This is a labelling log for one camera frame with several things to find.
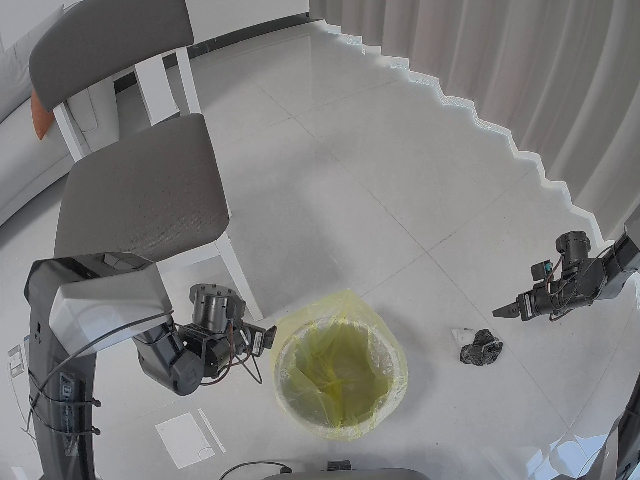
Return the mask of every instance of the sofa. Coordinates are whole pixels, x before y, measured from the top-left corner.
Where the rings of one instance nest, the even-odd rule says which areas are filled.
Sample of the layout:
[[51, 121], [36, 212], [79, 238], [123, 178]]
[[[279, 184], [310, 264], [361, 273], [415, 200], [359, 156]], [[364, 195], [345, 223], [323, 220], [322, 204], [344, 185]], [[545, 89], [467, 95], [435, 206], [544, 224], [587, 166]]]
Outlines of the sofa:
[[[39, 140], [31, 116], [28, 59], [40, 37], [63, 14], [62, 6], [18, 42], [0, 51], [0, 225], [71, 169], [74, 161], [53, 121]], [[67, 100], [78, 137], [92, 152], [120, 137], [111, 77]]]

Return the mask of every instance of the white chair frame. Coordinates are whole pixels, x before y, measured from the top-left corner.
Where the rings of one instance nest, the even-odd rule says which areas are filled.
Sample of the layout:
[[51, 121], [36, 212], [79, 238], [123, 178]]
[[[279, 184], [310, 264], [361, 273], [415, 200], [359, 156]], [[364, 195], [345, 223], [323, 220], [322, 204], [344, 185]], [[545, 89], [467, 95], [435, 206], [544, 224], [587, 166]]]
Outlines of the white chair frame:
[[[200, 109], [200, 102], [198, 101], [196, 86], [193, 82], [193, 73], [191, 72], [191, 64], [189, 63], [187, 48], [178, 48], [178, 50], [175, 50], [174, 52], [178, 60], [180, 79], [182, 82], [182, 87], [184, 89], [184, 95], [187, 98], [189, 112], [202, 113]], [[171, 98], [171, 101], [173, 101], [169, 82], [166, 78], [166, 73], [162, 64], [162, 57], [165, 55], [169, 55], [170, 53], [172, 52], [167, 52], [162, 55], [157, 55], [156, 57], [151, 57], [151, 59], [144, 60], [136, 64], [136, 66], [134, 67], [134, 69], [136, 69], [136, 75], [138, 77], [140, 92], [142, 93], [142, 97], [145, 102], [145, 108], [147, 109], [147, 114], [149, 116], [149, 121], [151, 124], [155, 124], [156, 122], [160, 122], [163, 119], [170, 117], [173, 114], [173, 112], [171, 112], [170, 110], [172, 108], [176, 108], [175, 103], [173, 103], [172, 107], [171, 102], [168, 102], [167, 99], [162, 101], [155, 94], [160, 85], [160, 89], [164, 90], [165, 94], [167, 94], [166, 90], [168, 90], [167, 96], [168, 98]], [[150, 72], [150, 67], [155, 67], [155, 69], [151, 69], [151, 71], [154, 73], [153, 77], [140, 76], [142, 72], [148, 75], [148, 73]], [[154, 104], [153, 102], [155, 102], [156, 104], [155, 108], [152, 108], [152, 105]], [[62, 136], [67, 143], [67, 147], [69, 148], [69, 152], [71, 153], [74, 161], [77, 162], [78, 160], [80, 160], [80, 158], [91, 153], [87, 144], [84, 141], [80, 140], [82, 134], [80, 133], [79, 129], [76, 129], [77, 126], [75, 124], [75, 121], [71, 118], [67, 102], [62, 102], [60, 103], [60, 105], [55, 107], [53, 109], [53, 114], [56, 117], [58, 126], [60, 126], [60, 131], [62, 132]], [[200, 247], [196, 247], [195, 249], [176, 254], [171, 258], [158, 261], [157, 267], [160, 271], [160, 274], [164, 274], [171, 270], [177, 270], [179, 268], [183, 268], [199, 261], [213, 258], [215, 256], [222, 257], [222, 260], [224, 261], [229, 274], [231, 274], [231, 277], [236, 284], [236, 288], [238, 289], [240, 297], [242, 297], [242, 299], [244, 299], [246, 302], [246, 307], [247, 309], [249, 309], [249, 313], [251, 313], [252, 318], [256, 321], [264, 318], [262, 312], [260, 311], [260, 308], [258, 308], [258, 304], [253, 297], [251, 288], [249, 288], [249, 283], [247, 283], [244, 272], [240, 267], [240, 263], [238, 263], [236, 253], [234, 252], [233, 247], [231, 247], [231, 240], [226, 231], [212, 243], [205, 244]]]

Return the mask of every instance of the chair seat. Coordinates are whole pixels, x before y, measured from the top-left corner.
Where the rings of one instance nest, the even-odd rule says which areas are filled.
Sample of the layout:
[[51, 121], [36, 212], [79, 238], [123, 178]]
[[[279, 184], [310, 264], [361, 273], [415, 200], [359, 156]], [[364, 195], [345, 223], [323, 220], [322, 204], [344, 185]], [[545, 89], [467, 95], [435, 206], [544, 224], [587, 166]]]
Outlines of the chair seat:
[[152, 126], [69, 172], [56, 257], [132, 252], [153, 261], [211, 243], [229, 217], [201, 114]]

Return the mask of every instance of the yellow trash bag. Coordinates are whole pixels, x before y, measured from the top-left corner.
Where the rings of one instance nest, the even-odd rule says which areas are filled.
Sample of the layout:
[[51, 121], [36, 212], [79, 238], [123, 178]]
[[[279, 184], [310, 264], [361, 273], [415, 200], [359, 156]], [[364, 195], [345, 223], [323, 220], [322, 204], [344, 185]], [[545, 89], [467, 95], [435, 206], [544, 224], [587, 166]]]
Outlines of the yellow trash bag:
[[327, 439], [363, 436], [400, 404], [404, 352], [382, 318], [351, 290], [281, 318], [271, 348], [276, 398]]

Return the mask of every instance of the orange pillow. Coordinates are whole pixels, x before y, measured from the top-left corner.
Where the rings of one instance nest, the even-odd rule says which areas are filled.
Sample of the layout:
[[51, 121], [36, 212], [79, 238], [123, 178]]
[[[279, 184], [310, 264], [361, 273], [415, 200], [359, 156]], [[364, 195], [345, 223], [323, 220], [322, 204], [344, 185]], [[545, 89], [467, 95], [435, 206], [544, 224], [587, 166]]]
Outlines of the orange pillow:
[[36, 89], [31, 90], [31, 118], [33, 119], [33, 127], [36, 130], [36, 135], [38, 139], [42, 140], [55, 117], [53, 116], [53, 112], [44, 110], [36, 94]]

